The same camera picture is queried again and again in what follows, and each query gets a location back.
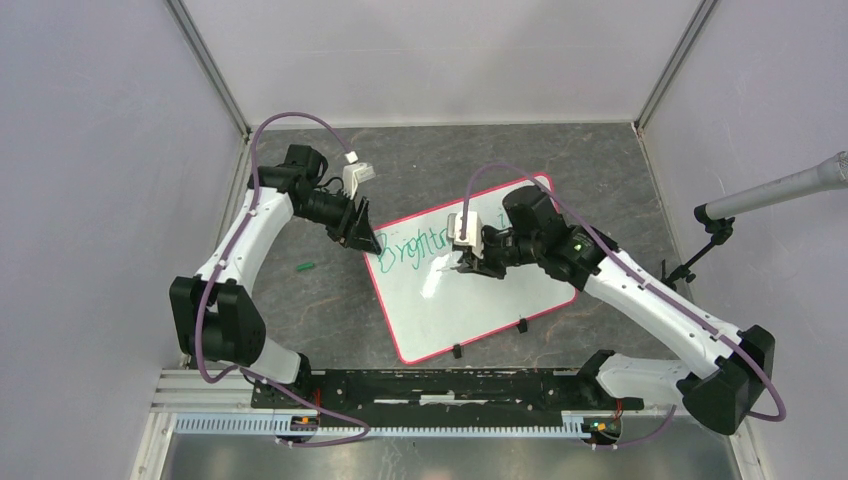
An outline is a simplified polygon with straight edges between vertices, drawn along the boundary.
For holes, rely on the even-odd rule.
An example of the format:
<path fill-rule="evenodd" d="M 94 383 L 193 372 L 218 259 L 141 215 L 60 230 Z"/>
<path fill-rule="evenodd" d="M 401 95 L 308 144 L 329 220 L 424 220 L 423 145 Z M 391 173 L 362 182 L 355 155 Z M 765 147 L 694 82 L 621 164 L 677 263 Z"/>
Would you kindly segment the pink framed whiteboard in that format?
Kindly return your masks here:
<path fill-rule="evenodd" d="M 510 269 L 502 280 L 455 271 L 449 215 L 461 200 L 425 209 L 375 230 L 382 251 L 366 265 L 399 359 L 414 365 L 573 303 L 576 290 L 539 267 Z"/>

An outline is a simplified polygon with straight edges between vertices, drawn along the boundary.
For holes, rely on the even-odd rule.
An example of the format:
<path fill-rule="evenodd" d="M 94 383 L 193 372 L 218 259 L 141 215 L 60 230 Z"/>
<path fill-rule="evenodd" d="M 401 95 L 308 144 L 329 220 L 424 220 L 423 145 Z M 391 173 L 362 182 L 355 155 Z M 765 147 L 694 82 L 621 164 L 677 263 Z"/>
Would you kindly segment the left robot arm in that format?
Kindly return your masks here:
<path fill-rule="evenodd" d="M 342 187 L 327 188 L 327 159 L 307 145 L 288 148 L 283 163 L 260 166 L 248 182 L 244 203 L 212 256 L 191 277 L 176 278 L 169 299 L 181 351 L 205 360 L 246 368 L 276 383 L 290 407 L 314 394 L 307 357 L 270 339 L 251 293 L 270 247 L 283 227 L 298 217 L 324 226 L 344 248 L 379 254 L 369 221 L 369 202 L 358 187 L 374 178 L 372 165 L 348 153 Z"/>

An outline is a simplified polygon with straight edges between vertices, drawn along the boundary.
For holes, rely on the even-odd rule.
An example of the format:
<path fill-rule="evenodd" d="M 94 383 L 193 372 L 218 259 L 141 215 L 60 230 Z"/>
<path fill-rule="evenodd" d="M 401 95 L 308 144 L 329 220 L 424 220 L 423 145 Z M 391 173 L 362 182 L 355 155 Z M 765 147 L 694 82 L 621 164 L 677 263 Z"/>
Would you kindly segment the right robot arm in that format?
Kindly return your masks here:
<path fill-rule="evenodd" d="M 602 408 L 616 397 L 681 406 L 723 435 L 734 434 L 747 418 L 785 419 L 772 382 L 776 339 L 768 330 L 742 330 L 697 307 L 602 232 L 584 221 L 569 224 L 541 185 L 510 192 L 502 206 L 510 222 L 504 229 L 484 224 L 468 201 L 449 215 L 447 238 L 460 254 L 458 272 L 502 280 L 511 268 L 535 265 L 623 313 L 677 357 L 595 355 L 577 382 L 585 405 Z"/>

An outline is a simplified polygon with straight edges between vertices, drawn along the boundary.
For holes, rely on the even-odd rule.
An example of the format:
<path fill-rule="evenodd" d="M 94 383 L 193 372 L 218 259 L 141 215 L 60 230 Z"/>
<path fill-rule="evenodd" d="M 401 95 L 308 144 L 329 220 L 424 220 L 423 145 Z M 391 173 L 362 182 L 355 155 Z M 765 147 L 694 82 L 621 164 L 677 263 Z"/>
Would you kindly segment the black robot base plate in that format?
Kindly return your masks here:
<path fill-rule="evenodd" d="M 637 411 L 576 369 L 326 369 L 293 392 L 321 407 L 319 426 L 555 426 L 570 412 Z"/>

